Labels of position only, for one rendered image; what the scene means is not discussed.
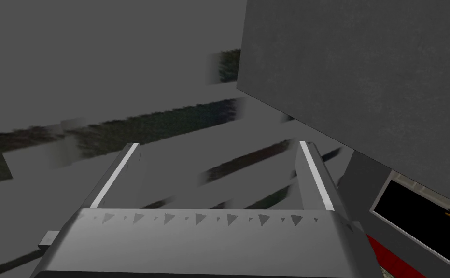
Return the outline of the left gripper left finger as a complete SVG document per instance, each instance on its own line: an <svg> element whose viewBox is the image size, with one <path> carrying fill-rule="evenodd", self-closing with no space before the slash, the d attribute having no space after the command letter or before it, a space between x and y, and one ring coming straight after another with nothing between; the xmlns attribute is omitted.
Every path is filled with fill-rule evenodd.
<svg viewBox="0 0 450 278"><path fill-rule="evenodd" d="M139 143L127 144L90 194L90 209L140 209L145 159Z"/></svg>

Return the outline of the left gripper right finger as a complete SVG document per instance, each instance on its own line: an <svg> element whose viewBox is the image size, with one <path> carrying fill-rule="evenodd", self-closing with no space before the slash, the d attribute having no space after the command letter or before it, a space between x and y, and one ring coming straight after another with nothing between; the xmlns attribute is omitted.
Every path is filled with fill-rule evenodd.
<svg viewBox="0 0 450 278"><path fill-rule="evenodd" d="M295 171L304 209L346 211L335 183L313 142L298 143Z"/></svg>

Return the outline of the red flat strip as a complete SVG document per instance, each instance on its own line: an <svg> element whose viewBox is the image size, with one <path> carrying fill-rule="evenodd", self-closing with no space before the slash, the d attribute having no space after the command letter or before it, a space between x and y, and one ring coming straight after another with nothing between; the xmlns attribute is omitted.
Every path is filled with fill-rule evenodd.
<svg viewBox="0 0 450 278"><path fill-rule="evenodd" d="M394 278L427 278L368 234L366 236L368 237L379 265L385 271L389 272L391 276Z"/></svg>

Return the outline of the black pale-framed panel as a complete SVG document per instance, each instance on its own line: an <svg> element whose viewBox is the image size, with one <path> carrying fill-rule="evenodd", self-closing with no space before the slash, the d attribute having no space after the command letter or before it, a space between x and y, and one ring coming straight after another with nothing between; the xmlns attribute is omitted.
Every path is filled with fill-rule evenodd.
<svg viewBox="0 0 450 278"><path fill-rule="evenodd" d="M391 170L370 212L450 265L450 199Z"/></svg>

